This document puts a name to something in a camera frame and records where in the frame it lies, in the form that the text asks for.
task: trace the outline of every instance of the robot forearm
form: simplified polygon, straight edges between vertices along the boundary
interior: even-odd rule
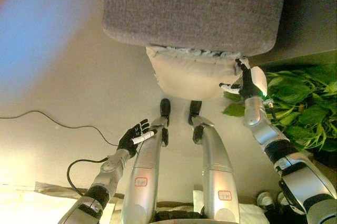
[[[97,224],[110,197],[115,195],[118,181],[123,176],[129,158],[130,154],[125,149],[118,149],[114,155],[109,156],[89,190],[77,200],[59,224]]]
[[[325,211],[325,217],[335,215],[336,191],[333,185],[271,124],[265,114],[261,97],[253,96],[245,100],[244,121],[274,164],[281,177],[280,187],[293,210],[308,215],[318,207]],[[322,201],[326,201],[324,207],[318,204]]]

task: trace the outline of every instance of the white cushion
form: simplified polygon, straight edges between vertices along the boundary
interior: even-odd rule
[[[239,53],[149,46],[146,53],[159,86],[171,96],[206,100],[221,96],[219,83],[233,84],[241,75]]]

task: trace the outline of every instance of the gray cushion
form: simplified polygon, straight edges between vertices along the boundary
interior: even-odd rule
[[[283,0],[104,0],[103,26],[123,43],[265,53]]]

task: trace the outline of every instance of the houseplant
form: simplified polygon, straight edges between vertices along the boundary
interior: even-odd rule
[[[292,71],[267,72],[268,95],[273,99],[276,119],[272,123],[296,146],[314,153],[337,153],[336,65],[318,65]],[[224,93],[233,103],[226,115],[243,116],[240,96]]]

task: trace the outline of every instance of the silver robot leg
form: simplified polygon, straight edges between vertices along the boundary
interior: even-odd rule
[[[203,147],[205,215],[208,219],[240,223],[233,169],[226,148],[211,121],[194,116],[192,122],[193,141]]]
[[[166,125],[165,117],[153,121],[150,130],[157,129],[157,133],[141,145],[124,198],[123,224],[147,224],[154,220],[160,150],[163,138],[167,137]]]

